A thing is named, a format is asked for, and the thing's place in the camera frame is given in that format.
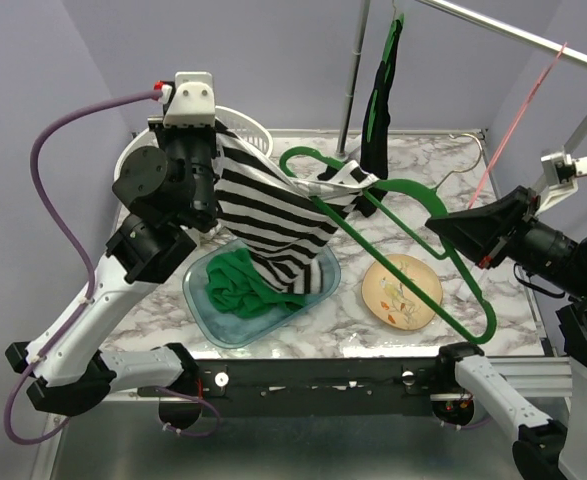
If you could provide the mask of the green hanger with striped top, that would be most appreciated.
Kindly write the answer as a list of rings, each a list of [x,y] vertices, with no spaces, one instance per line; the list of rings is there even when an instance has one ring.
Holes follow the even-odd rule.
[[[333,220],[343,231],[345,231],[353,240],[355,240],[367,253],[369,253],[376,261],[386,268],[400,283],[405,285],[419,300],[429,307],[436,316],[440,317],[450,327],[452,327],[460,336],[466,341],[476,345],[483,345],[488,343],[497,331],[497,318],[495,311],[487,300],[483,297],[482,289],[479,287],[477,281],[466,267],[460,256],[458,255],[452,244],[444,239],[440,241],[443,247],[441,252],[431,248],[431,246],[422,239],[415,231],[408,227],[397,215],[384,206],[381,201],[377,200],[371,192],[373,190],[384,191],[387,193],[397,193],[405,195],[412,200],[419,203],[432,215],[443,215],[447,209],[438,197],[436,190],[424,186],[423,184],[409,180],[409,179],[388,179],[376,180],[361,189],[362,196],[376,206],[381,212],[389,218],[395,225],[397,225],[409,238],[422,247],[433,258],[443,261],[450,260],[457,269],[464,283],[470,289],[472,295],[477,300],[482,308],[485,318],[486,326],[484,332],[480,335],[474,335],[471,331],[464,327],[451,314],[443,309],[435,300],[433,300],[426,292],[424,292],[414,281],[410,280],[407,275],[402,273],[395,267],[391,261],[387,260],[385,256],[380,253],[376,247],[369,243],[354,227],[352,227],[347,220],[340,217],[331,207],[317,195],[310,197],[315,206]]]

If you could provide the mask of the black white striped tank top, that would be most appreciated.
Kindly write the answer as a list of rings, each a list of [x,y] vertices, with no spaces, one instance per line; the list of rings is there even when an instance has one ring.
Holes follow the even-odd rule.
[[[287,294],[320,293],[324,277],[317,256],[338,225],[312,199],[346,218],[377,177],[355,161],[326,181],[289,177],[221,121],[215,131],[220,223],[246,245],[251,264],[268,287]]]

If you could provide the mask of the green tank top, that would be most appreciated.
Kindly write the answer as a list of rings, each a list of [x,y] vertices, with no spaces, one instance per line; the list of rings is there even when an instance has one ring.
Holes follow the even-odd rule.
[[[220,313],[254,319],[275,308],[291,313],[306,305],[303,294],[272,289],[254,268],[247,248],[216,255],[208,262],[206,273],[207,298]]]

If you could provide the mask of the green hanger with black top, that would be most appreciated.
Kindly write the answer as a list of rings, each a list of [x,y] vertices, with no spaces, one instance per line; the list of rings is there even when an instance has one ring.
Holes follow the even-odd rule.
[[[405,21],[405,15],[398,12],[395,2],[392,2],[392,6],[394,9],[393,20],[376,71],[362,129],[362,139],[367,143],[370,143],[374,135],[381,132],[383,128],[388,129],[390,123],[388,100],[394,82],[398,47]]]

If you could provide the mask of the pink wire hanger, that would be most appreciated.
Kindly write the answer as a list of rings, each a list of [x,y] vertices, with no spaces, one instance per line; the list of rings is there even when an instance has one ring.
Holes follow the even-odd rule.
[[[525,115],[526,111],[528,110],[530,104],[532,103],[533,99],[535,98],[539,88],[544,83],[545,79],[548,77],[550,72],[559,63],[559,60],[562,57],[562,55],[564,54],[564,51],[567,48],[567,45],[568,45],[567,42],[564,42],[561,45],[559,51],[555,54],[555,57],[552,60],[552,62],[544,70],[541,71],[535,84],[533,85],[533,87],[529,91],[528,95],[523,100],[522,104],[520,105],[517,113],[514,115],[512,121],[511,121],[508,129],[504,133],[498,147],[495,149],[493,155],[491,156],[491,158],[489,160],[489,163],[486,167],[486,170],[485,170],[479,184],[477,185],[477,188],[476,188],[472,198],[470,199],[470,201],[468,203],[468,206],[467,206],[468,210],[470,210],[474,206],[476,201],[479,199],[480,193],[482,192],[485,184],[490,179],[490,174],[492,173],[492,170],[494,169],[494,167],[496,166],[500,157],[502,156],[502,153],[505,150],[507,144],[509,143],[512,135],[514,134],[515,130],[517,129],[519,123],[521,122],[522,118],[524,117],[524,115]]]

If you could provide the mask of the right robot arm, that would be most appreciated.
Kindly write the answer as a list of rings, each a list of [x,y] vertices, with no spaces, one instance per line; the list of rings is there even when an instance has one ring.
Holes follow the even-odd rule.
[[[571,370],[569,422],[534,407],[468,342],[440,349],[433,379],[442,390],[469,391],[511,441],[524,479],[587,479],[587,237],[575,242],[542,223],[539,196],[518,187],[483,207],[434,215],[427,227],[476,266],[509,258],[541,277],[569,302],[557,310]]]

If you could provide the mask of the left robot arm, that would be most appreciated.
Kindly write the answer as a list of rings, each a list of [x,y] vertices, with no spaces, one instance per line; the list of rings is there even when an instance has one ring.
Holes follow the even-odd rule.
[[[129,214],[106,243],[91,293],[78,295],[67,308],[81,307],[79,318],[69,328],[58,318],[38,339],[7,348],[13,370],[33,377],[27,396],[40,412],[77,416],[108,394],[129,389],[198,391],[198,366],[180,343],[124,353],[100,348],[129,311],[196,250],[188,230],[207,232],[216,222],[215,124],[168,126],[152,119],[149,131],[155,144],[125,154],[112,185]]]

